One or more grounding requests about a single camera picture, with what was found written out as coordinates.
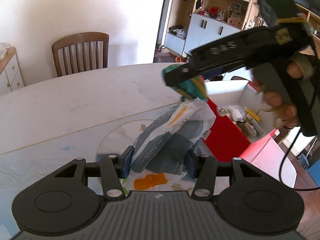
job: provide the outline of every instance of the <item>metal screw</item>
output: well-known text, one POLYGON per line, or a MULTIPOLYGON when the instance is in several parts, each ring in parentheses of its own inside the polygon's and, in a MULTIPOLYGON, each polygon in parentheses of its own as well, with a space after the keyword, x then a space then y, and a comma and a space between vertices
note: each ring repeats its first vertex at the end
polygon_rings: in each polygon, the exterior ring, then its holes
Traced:
POLYGON ((109 189, 107 191, 108 197, 120 197, 121 195, 122 195, 122 192, 119 189, 109 189))
POLYGON ((199 188, 195 190, 195 195, 198 197, 207 197, 210 195, 210 191, 205 188, 199 188))

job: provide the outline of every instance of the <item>chair backrest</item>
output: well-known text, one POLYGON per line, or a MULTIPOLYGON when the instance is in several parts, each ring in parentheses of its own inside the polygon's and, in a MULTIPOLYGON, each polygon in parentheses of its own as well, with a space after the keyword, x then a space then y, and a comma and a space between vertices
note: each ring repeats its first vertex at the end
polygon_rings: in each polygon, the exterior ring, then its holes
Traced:
POLYGON ((82 71, 99 69, 99 43, 103 42, 102 46, 102 67, 108 67, 108 46, 109 46, 109 35, 106 33, 90 32, 90 33, 79 33, 64 37, 54 44, 52 44, 53 60, 56 67, 58 77, 63 75, 60 66, 59 54, 63 58, 64 71, 66 75, 79 73, 82 71), (95 42, 95 64, 92 62, 92 45, 95 42))

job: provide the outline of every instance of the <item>white box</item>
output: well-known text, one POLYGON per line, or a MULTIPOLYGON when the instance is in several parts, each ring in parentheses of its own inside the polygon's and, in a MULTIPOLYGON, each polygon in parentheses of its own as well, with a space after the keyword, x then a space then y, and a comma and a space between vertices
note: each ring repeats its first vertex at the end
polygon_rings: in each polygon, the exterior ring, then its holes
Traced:
POLYGON ((258 125, 265 134, 248 138, 250 142, 261 139, 274 130, 274 114, 260 110, 257 91, 246 80, 212 81, 205 82, 208 97, 217 106, 241 106, 254 111, 261 120, 258 125))

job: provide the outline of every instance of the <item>wooden floor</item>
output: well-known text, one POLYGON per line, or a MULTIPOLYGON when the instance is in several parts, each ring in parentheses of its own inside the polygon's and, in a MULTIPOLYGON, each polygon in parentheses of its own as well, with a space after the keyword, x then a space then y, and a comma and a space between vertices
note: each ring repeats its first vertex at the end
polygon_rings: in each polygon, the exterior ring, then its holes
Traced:
MULTIPOLYGON (((297 171, 297 179, 294 187, 295 188, 317 187, 316 182, 313 180, 310 174, 303 169, 302 165, 298 162, 297 158, 292 153, 288 155, 288 158, 292 162, 293 166, 297 171)), ((304 215, 302 217, 301 222, 304 222, 316 215, 319 215, 320 214, 320 190, 309 191, 309 192, 298 191, 298 193, 303 198, 303 201, 305 204, 305 211, 304 211, 304 215)))

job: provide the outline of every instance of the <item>white plastic bag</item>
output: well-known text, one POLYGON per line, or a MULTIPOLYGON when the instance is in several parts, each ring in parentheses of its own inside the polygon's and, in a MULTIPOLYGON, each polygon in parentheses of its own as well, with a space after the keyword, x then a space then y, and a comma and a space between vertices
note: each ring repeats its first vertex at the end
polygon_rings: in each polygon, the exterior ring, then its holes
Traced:
POLYGON ((215 118, 208 104, 197 98, 181 103, 156 119, 133 143, 131 170, 122 183, 125 190, 136 190, 135 180, 145 179, 148 174, 163 173, 166 185, 183 178, 186 152, 212 127, 215 118))
POLYGON ((0 42, 0 60, 4 59, 7 53, 7 50, 11 47, 10 44, 0 42))
POLYGON ((244 122, 246 119, 245 111, 241 106, 223 106, 222 108, 230 111, 234 122, 244 122))

